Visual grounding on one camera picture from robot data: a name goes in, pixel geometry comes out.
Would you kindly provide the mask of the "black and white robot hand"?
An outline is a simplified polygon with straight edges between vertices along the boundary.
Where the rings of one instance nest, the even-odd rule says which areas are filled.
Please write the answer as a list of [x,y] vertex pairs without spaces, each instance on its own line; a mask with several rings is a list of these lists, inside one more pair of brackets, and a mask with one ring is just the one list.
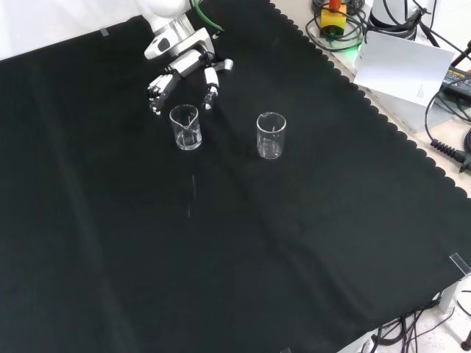
[[165,56],[170,58],[164,72],[146,89],[150,110],[156,115],[161,114],[177,83],[199,69],[204,71],[207,88],[202,107],[212,110],[219,95],[218,72],[233,69],[231,59],[221,59],[214,53],[212,40],[205,28],[186,38],[181,38],[173,29],[166,30],[156,35],[144,55],[148,60]]

